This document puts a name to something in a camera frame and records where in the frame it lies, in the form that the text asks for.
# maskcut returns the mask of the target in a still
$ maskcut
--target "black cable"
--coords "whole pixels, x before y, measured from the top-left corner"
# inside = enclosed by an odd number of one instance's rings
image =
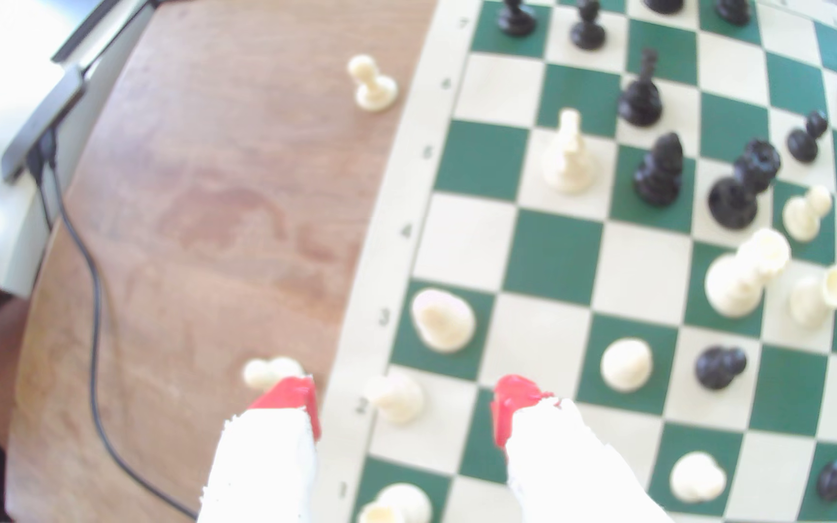
[[[102,425],[102,417],[99,414],[99,387],[98,387],[98,380],[99,380],[99,332],[101,331],[102,325],[102,280],[99,277],[99,269],[96,267],[96,262],[92,258],[92,254],[89,252],[89,249],[86,247],[86,244],[83,243],[83,239],[80,237],[79,233],[76,232],[76,228],[73,225],[73,222],[70,220],[70,216],[67,215],[66,208],[63,205],[63,193],[61,191],[61,184],[57,180],[57,137],[56,132],[53,128],[49,129],[44,136],[41,136],[40,141],[37,143],[36,147],[32,149],[36,149],[36,154],[40,154],[41,158],[46,160],[46,163],[50,165],[50,175],[52,176],[54,182],[54,188],[57,192],[57,207],[61,213],[61,218],[63,218],[63,224],[67,228],[67,232],[70,233],[70,237],[73,239],[74,243],[76,244],[76,248],[79,249],[80,254],[83,255],[83,258],[86,260],[86,265],[89,269],[89,275],[92,277],[92,359],[89,363],[89,408],[92,411],[92,420],[96,424],[96,432],[99,433],[99,439],[102,440],[102,445],[105,445],[105,449],[109,452],[111,458],[115,461],[115,463],[126,473],[128,474],[134,482],[137,482],[139,485],[144,487],[148,492],[154,494],[161,500],[170,505],[171,507],[175,508],[176,510],[180,511],[184,516],[192,518],[192,520],[198,519],[198,516],[192,512],[187,506],[182,505],[177,500],[173,499],[169,494],[161,491],[157,487],[155,487],[149,481],[146,481],[143,477],[141,477],[134,469],[131,468],[127,462],[122,459],[118,452],[115,450],[115,447],[111,445],[109,441],[108,435],[105,433],[105,427]],[[29,161],[29,168],[32,167],[32,161]]]

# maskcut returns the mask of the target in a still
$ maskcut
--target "white pawn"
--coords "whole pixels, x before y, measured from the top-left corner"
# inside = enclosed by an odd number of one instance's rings
[[[723,254],[706,270],[706,298],[720,315],[748,315],[761,302],[764,285],[787,267],[790,256],[783,234],[756,231],[735,254]]]
[[[394,483],[365,505],[357,523],[430,523],[432,500],[425,491],[409,483]]]
[[[595,164],[580,133],[580,113],[562,109],[557,136],[541,159],[544,178],[562,193],[581,193],[593,183]]]
[[[831,210],[831,193],[813,185],[805,196],[793,196],[783,206],[783,226],[796,241],[808,242],[820,233],[820,220]]]
[[[416,294],[412,300],[412,322],[418,337],[440,353],[464,348],[476,329],[476,317],[470,304],[437,289],[425,289]]]
[[[396,101],[396,81],[379,73],[373,57],[355,56],[348,62],[348,73],[358,84],[355,100],[361,109],[382,111]]]
[[[398,424],[411,422],[425,408],[425,395],[419,384],[399,372],[368,380],[364,398],[377,408],[380,416]]]
[[[726,471],[706,452],[690,452],[670,471],[670,491],[686,504],[710,502],[726,489]]]
[[[651,377],[653,367],[651,347],[638,338],[613,341],[599,362],[605,384],[622,393],[643,387]]]
[[[804,277],[790,292],[790,315],[803,327],[817,328],[837,311],[837,265],[821,277]]]

